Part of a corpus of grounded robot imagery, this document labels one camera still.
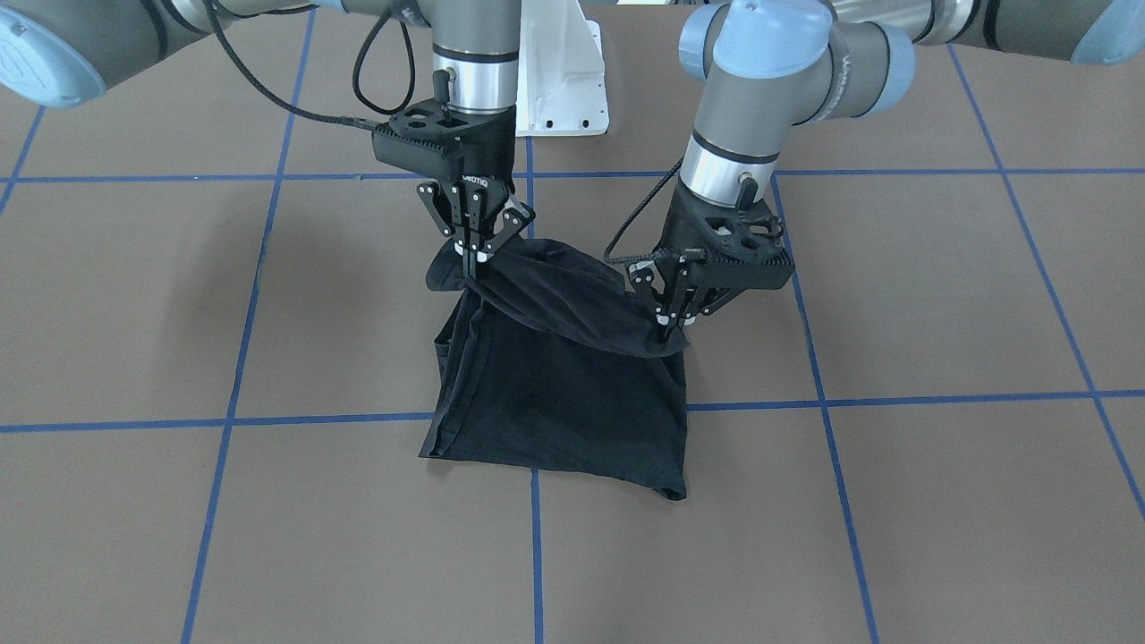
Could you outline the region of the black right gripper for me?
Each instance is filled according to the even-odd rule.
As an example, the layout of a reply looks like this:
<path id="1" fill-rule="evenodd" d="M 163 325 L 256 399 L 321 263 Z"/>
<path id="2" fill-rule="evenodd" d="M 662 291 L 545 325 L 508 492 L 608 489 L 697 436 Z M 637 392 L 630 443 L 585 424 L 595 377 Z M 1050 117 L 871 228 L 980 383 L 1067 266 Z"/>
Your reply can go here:
<path id="1" fill-rule="evenodd" d="M 513 183 L 516 109 L 497 113 L 445 111 L 434 99 L 408 107 L 372 128 L 376 159 L 429 178 L 417 186 L 419 199 L 437 230 L 461 256 L 461 272 L 475 273 L 475 215 L 467 181 L 505 201 L 495 217 L 479 225 L 479 264 L 485 264 L 536 219 L 519 201 Z"/>

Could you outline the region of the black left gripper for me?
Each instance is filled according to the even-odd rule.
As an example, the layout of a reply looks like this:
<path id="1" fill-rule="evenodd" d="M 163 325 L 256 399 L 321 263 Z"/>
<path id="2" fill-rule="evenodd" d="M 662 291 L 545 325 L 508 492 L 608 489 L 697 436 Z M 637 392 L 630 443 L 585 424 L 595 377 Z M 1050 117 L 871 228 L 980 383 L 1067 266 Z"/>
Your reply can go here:
<path id="1" fill-rule="evenodd" d="M 662 341 L 744 291 L 784 288 L 796 269 L 784 233 L 753 179 L 741 180 L 728 207 L 701 199 L 679 181 L 650 258 L 626 268 Z"/>

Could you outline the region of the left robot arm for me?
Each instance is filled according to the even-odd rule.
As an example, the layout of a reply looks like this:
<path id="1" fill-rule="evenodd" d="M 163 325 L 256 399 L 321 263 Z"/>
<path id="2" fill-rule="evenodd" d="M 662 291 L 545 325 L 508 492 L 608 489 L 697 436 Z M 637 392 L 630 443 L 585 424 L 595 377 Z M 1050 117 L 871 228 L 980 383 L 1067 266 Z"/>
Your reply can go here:
<path id="1" fill-rule="evenodd" d="M 1113 65 L 1142 52 L 1142 1 L 731 1 L 684 24 L 704 84 L 661 239 L 625 260 L 660 341 L 793 273 L 765 191 L 793 128 L 862 118 L 911 88 L 916 47 Z"/>

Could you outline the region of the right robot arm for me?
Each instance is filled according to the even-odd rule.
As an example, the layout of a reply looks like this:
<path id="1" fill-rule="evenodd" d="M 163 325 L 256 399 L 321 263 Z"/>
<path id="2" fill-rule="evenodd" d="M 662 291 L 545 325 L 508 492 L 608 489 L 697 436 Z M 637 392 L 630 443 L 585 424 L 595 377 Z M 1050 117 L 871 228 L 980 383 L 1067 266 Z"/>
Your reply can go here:
<path id="1" fill-rule="evenodd" d="M 319 13 L 428 37 L 429 97 L 323 113 L 259 77 L 242 45 Z M 417 193 L 461 273 L 481 274 L 534 221 L 514 184 L 520 1 L 3 1 L 3 88 L 47 109 L 81 107 L 185 50 L 218 47 L 237 76 L 303 121 L 368 133 L 377 162 L 421 178 Z"/>

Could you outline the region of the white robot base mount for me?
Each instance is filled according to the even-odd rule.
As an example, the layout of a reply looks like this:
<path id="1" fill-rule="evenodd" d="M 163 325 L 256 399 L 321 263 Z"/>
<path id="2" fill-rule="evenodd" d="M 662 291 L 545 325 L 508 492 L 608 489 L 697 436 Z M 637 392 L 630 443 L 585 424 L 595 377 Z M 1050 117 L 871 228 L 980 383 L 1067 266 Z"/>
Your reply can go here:
<path id="1" fill-rule="evenodd" d="M 605 44 L 577 1 L 523 1 L 518 136 L 598 136 L 609 128 Z"/>

